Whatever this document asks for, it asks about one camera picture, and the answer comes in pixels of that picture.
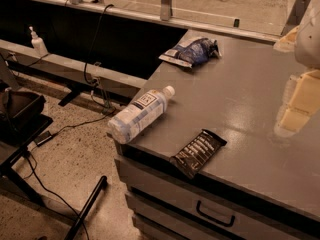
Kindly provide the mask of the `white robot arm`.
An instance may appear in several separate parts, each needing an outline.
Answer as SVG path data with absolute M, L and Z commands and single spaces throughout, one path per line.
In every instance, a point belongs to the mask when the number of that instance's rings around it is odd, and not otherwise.
M 291 137 L 320 110 L 319 0 L 311 0 L 301 23 L 280 38 L 273 48 L 293 52 L 296 61 L 306 67 L 300 76 L 289 77 L 274 126 L 276 135 Z

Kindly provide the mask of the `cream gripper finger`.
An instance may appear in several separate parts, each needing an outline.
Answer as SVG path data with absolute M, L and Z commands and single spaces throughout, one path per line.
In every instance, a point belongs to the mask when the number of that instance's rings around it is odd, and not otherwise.
M 320 109 L 320 71 L 291 75 L 286 83 L 274 132 L 280 137 L 297 134 Z
M 298 26 L 291 29 L 273 45 L 273 48 L 279 52 L 293 52 L 298 30 Z

